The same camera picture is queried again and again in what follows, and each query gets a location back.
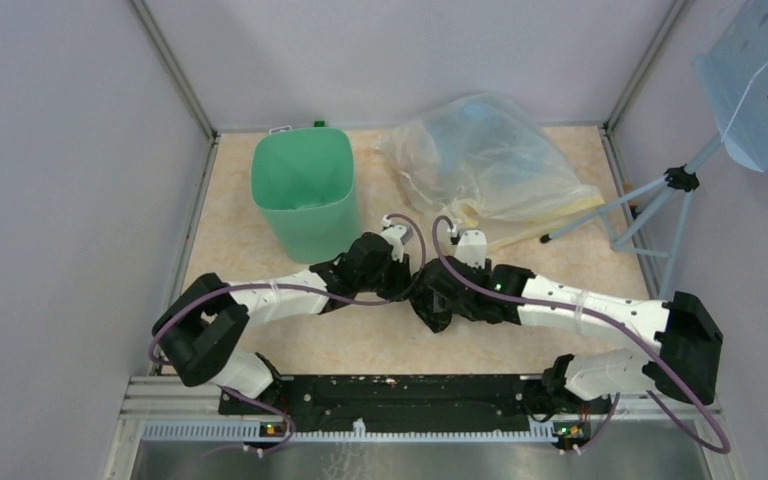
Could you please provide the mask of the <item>perforated light blue panel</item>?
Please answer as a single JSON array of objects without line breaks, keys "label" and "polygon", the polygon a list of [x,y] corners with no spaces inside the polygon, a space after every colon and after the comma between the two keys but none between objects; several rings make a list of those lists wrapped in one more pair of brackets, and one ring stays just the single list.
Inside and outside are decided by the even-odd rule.
[{"label": "perforated light blue panel", "polygon": [[768,1],[747,1],[693,59],[721,142],[738,164],[768,170]]}]

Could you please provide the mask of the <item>clear plastic bag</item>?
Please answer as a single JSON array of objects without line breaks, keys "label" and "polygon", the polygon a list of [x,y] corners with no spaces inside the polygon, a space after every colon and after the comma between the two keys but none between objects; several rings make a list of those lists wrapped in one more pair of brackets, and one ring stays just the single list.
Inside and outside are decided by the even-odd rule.
[{"label": "clear plastic bag", "polygon": [[540,237],[604,203],[512,99],[469,95],[385,133],[378,148],[409,204],[482,230],[498,250]]}]

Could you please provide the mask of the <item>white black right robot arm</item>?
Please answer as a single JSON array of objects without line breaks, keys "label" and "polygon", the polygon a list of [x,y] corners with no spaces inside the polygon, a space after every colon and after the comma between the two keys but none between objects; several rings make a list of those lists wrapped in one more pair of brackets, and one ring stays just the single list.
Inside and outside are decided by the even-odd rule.
[{"label": "white black right robot arm", "polygon": [[605,394],[657,390],[684,403],[715,399],[723,334],[695,295],[635,300],[564,286],[533,271],[487,262],[474,268],[451,256],[434,259],[411,298],[433,332],[453,316],[573,331],[616,345],[592,356],[560,356],[543,374],[549,404],[572,412]]}]

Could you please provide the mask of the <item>green plastic trash bin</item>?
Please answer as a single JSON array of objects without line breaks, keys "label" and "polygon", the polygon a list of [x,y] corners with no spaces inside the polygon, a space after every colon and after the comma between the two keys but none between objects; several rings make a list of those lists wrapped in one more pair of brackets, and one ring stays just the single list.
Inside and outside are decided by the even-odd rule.
[{"label": "green plastic trash bin", "polygon": [[254,150],[250,188],[295,262],[330,260],[361,234],[355,159],[342,130],[311,127],[265,136]]}]

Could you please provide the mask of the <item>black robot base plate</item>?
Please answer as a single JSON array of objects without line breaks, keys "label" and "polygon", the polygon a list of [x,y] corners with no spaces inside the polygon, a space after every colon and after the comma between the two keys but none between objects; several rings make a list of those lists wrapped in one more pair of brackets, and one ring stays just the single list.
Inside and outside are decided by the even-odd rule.
[{"label": "black robot base plate", "polygon": [[524,432],[611,406],[608,398],[548,391],[521,374],[285,376],[259,400],[288,415],[300,433],[343,432],[358,420],[371,433]]}]

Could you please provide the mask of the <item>light blue tripod stand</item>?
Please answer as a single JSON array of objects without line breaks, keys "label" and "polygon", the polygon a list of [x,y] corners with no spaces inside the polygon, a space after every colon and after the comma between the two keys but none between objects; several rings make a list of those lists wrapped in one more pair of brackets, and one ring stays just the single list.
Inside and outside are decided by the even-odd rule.
[{"label": "light blue tripod stand", "polygon": [[[682,236],[686,228],[690,206],[700,186],[697,176],[701,166],[722,146],[722,138],[714,135],[699,152],[686,164],[667,169],[661,177],[621,195],[618,199],[604,204],[592,212],[573,220],[564,226],[544,234],[540,242],[546,244],[557,239],[572,230],[593,220],[600,219],[608,232],[610,245],[614,251],[630,252],[640,259],[652,258],[665,261],[665,269],[657,285],[650,294],[658,299],[666,300],[670,297],[670,282],[676,266],[677,255],[681,246]],[[655,250],[651,248],[635,247],[631,244],[632,238],[643,230],[657,213],[677,195],[682,196],[681,208],[678,214],[672,244],[667,250]],[[616,208],[626,207],[632,216],[632,222],[623,233],[618,233],[608,213]]]}]

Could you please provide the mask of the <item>blue playing card deck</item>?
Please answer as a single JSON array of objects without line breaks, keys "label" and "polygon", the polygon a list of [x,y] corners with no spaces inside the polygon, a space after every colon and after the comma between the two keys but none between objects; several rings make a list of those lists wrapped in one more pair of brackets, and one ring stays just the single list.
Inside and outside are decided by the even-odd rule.
[{"label": "blue playing card deck", "polygon": [[293,127],[291,125],[284,125],[284,126],[270,128],[268,133],[270,135],[272,135],[272,134],[277,134],[277,133],[291,131],[292,129],[293,129]]}]

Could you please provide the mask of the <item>black trash bag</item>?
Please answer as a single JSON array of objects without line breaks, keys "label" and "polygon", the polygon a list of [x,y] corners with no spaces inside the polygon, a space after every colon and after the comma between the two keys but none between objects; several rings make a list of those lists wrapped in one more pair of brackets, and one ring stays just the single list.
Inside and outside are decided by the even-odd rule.
[{"label": "black trash bag", "polygon": [[451,324],[463,290],[463,285],[435,259],[414,275],[408,301],[424,325],[433,333],[440,333]]}]

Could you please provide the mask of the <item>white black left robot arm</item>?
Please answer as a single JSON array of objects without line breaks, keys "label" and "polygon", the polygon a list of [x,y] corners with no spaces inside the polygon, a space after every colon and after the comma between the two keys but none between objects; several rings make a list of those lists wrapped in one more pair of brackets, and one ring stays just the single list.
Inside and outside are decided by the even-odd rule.
[{"label": "white black left robot arm", "polygon": [[[410,227],[365,232],[332,260],[260,282],[224,282],[203,274],[155,322],[151,352],[161,352],[188,387],[214,384],[242,394],[257,413],[279,404],[279,375],[261,355],[239,345],[244,331],[271,321],[320,315],[348,305],[386,305],[411,289],[405,246]],[[366,301],[362,294],[371,293]]]}]

